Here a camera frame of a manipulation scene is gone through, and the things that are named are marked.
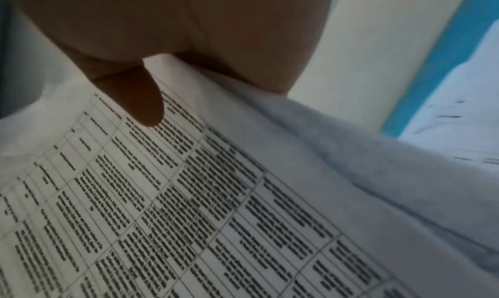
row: human hand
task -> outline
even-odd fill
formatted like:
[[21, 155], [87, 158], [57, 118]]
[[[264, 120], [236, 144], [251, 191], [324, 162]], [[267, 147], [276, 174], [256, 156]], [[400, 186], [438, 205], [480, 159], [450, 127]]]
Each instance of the human hand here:
[[142, 59], [184, 61], [285, 94], [320, 38], [330, 0], [10, 0], [137, 121], [163, 118]]

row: paper sheet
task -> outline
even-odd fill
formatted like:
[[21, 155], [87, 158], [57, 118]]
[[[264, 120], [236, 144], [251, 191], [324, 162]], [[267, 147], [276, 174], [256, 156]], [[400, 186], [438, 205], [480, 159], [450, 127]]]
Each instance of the paper sheet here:
[[158, 127], [96, 93], [1, 190], [0, 296], [497, 296], [288, 132], [182, 63], [155, 65]]
[[499, 175], [499, 22], [454, 69], [400, 139]]

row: skin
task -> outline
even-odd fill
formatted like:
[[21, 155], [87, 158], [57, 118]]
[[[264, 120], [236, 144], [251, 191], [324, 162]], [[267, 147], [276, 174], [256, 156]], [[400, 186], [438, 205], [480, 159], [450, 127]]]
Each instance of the skin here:
[[137, 121], [163, 118], [142, 59], [161, 53], [287, 94], [330, 0], [10, 0]]

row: blue strip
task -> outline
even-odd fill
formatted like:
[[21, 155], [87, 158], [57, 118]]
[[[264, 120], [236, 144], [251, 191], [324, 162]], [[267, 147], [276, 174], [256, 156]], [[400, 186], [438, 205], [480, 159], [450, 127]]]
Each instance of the blue strip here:
[[466, 62], [491, 24], [499, 19], [499, 0], [464, 0], [415, 81], [383, 125], [385, 135], [398, 137], [445, 76]]

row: blue edge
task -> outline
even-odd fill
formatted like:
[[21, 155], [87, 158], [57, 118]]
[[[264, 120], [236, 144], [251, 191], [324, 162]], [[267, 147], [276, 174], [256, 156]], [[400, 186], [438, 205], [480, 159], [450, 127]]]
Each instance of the blue edge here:
[[499, 19], [499, 0], [464, 0], [415, 81], [382, 127], [382, 133], [397, 138], [411, 118], [447, 74], [466, 62], [481, 39]]

